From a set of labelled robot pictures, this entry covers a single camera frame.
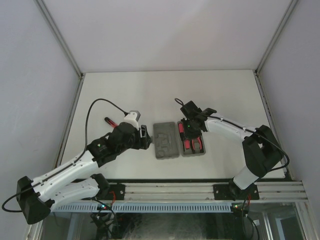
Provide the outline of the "red black pliers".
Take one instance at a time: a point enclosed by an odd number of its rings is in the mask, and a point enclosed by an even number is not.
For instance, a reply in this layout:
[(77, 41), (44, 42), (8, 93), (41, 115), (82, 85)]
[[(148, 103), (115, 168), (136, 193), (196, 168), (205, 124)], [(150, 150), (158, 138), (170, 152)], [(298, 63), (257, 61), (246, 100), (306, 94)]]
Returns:
[(200, 137), (191, 140), (191, 150), (194, 154), (203, 152), (203, 143)]

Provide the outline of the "red utility knife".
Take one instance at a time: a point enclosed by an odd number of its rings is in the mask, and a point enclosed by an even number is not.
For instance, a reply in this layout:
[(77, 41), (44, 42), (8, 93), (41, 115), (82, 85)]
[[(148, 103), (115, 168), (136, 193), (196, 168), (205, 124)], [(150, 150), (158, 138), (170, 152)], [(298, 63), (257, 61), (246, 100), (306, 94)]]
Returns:
[(111, 120), (109, 117), (105, 117), (104, 121), (110, 125), (112, 128), (116, 128), (118, 126), (117, 123), (115, 123), (113, 120)]

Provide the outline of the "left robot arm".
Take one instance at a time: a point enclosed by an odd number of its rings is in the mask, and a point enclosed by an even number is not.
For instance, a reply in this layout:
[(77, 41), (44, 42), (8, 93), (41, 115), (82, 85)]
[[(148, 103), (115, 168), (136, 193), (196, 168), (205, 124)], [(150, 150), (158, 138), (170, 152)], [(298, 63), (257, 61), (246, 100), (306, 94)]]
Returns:
[(151, 144), (147, 126), (135, 128), (127, 122), (93, 140), (84, 153), (39, 177), (17, 181), (16, 200), (29, 225), (45, 219), (56, 208), (96, 197), (104, 200), (110, 188), (99, 168), (114, 161), (126, 150), (146, 150)]

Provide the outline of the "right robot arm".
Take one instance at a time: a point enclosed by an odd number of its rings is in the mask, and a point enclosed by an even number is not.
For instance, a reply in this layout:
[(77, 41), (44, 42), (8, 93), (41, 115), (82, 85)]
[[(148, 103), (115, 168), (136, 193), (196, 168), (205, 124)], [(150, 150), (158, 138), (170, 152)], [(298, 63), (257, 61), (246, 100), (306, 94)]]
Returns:
[(266, 126), (249, 127), (225, 118), (212, 108), (201, 110), (191, 100), (183, 103), (175, 98), (184, 118), (178, 131), (184, 150), (196, 152), (195, 144), (203, 149), (202, 134), (222, 134), (241, 141), (245, 166), (228, 182), (227, 196), (240, 200), (250, 191), (254, 183), (270, 172), (279, 170), (277, 164), (286, 159), (282, 168), (290, 163), (287, 153), (280, 147), (272, 130)]

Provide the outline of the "grey plastic tool case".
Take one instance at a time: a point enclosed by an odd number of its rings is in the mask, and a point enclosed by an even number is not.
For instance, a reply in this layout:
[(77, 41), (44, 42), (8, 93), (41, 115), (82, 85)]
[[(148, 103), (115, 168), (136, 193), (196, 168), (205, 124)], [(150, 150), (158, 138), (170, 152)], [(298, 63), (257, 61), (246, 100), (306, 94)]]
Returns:
[(155, 157), (158, 160), (174, 159), (180, 156), (182, 157), (196, 157), (203, 156), (206, 154), (205, 143), (201, 136), (203, 152), (193, 153), (192, 152), (192, 139), (189, 139), (190, 149), (184, 149), (184, 140), (180, 137), (178, 130), (178, 122), (160, 122), (153, 124), (153, 143)]

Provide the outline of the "red screwdriver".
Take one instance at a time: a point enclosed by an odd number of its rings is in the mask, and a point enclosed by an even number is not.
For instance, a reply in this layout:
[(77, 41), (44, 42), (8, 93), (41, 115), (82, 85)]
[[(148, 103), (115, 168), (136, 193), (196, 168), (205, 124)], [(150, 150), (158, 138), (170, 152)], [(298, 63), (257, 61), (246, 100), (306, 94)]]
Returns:
[(184, 140), (183, 146), (185, 151), (190, 149), (190, 141), (188, 139)]
[(183, 138), (184, 137), (184, 126), (183, 126), (183, 123), (182, 122), (178, 122), (177, 126), (178, 126), (179, 135), (180, 135), (181, 138)]

